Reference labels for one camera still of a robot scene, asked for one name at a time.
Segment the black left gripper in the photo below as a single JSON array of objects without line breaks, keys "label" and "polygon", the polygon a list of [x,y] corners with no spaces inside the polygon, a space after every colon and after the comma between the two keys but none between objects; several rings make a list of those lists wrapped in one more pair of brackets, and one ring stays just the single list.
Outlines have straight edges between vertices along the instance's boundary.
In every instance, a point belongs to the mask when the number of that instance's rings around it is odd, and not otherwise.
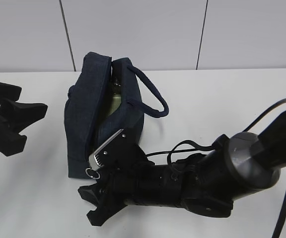
[{"label": "black left gripper", "polygon": [[0,82],[0,152],[7,157],[23,152],[27,140],[13,131],[23,131],[43,119],[48,109],[43,103],[16,102],[21,91],[19,86]]}]

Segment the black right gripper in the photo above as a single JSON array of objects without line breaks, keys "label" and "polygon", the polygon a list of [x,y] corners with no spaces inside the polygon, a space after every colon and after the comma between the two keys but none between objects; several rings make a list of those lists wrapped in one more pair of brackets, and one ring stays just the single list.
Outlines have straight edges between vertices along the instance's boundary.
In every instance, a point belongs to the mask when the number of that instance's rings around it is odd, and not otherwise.
[{"label": "black right gripper", "polygon": [[98,206],[87,213],[92,226],[102,226],[128,205],[181,208],[184,174],[190,159],[156,165],[140,148],[126,168],[100,169],[100,183],[78,188],[80,197]]}]

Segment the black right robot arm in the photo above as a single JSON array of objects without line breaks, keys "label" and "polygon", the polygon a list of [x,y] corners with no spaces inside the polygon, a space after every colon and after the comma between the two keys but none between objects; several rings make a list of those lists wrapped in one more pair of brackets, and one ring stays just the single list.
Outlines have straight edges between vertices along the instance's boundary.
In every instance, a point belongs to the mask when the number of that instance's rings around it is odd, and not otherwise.
[{"label": "black right robot arm", "polygon": [[[275,103],[278,107],[286,98]],[[88,175],[95,184],[81,186],[81,198],[96,208],[87,217],[94,226],[129,205],[182,208],[214,218],[230,216],[235,200],[274,186],[286,167],[286,111],[260,134],[245,129],[221,135],[211,146],[185,140],[191,154],[172,161],[178,150],[166,152],[166,164],[156,165],[121,129],[90,157]],[[281,219],[286,217],[286,194]]]}]

